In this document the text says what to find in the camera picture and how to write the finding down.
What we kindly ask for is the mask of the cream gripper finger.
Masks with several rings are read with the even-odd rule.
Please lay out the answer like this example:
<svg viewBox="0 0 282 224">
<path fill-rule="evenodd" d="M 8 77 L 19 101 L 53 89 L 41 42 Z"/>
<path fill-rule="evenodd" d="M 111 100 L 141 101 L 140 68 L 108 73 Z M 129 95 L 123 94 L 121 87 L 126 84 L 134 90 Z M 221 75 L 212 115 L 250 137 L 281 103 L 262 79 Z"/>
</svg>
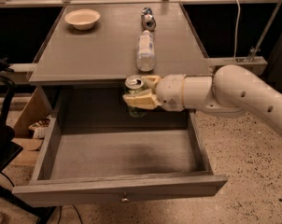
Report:
<svg viewBox="0 0 282 224">
<path fill-rule="evenodd" d="M 124 94 L 123 100 L 128 106 L 146 110 L 153 110 L 162 104 L 152 89 L 146 89 L 139 93 Z"/>
<path fill-rule="evenodd" d="M 146 86 L 153 90 L 161 79 L 160 76 L 142 76 L 142 80 L 145 82 Z"/>
</svg>

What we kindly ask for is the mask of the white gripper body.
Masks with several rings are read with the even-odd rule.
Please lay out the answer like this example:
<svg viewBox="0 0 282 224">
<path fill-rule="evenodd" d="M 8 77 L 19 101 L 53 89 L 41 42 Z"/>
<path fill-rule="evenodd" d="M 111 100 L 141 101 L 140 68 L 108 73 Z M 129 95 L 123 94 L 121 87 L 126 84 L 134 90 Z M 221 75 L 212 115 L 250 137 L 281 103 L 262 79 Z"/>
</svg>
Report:
<svg viewBox="0 0 282 224">
<path fill-rule="evenodd" d="M 156 95 L 166 111 L 180 112 L 182 104 L 182 85 L 184 75 L 169 75 L 163 77 L 156 85 Z"/>
</svg>

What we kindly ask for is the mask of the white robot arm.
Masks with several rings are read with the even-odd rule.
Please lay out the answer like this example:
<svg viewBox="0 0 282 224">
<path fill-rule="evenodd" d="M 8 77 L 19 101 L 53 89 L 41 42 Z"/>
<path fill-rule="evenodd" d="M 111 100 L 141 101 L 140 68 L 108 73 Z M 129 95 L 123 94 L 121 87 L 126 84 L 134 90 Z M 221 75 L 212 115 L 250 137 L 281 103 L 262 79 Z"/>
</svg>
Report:
<svg viewBox="0 0 282 224">
<path fill-rule="evenodd" d="M 248 111 L 282 137 L 282 94 L 238 65 L 224 65 L 212 76 L 130 76 L 125 86 L 123 100 L 130 107 L 196 109 L 227 118 Z"/>
</svg>

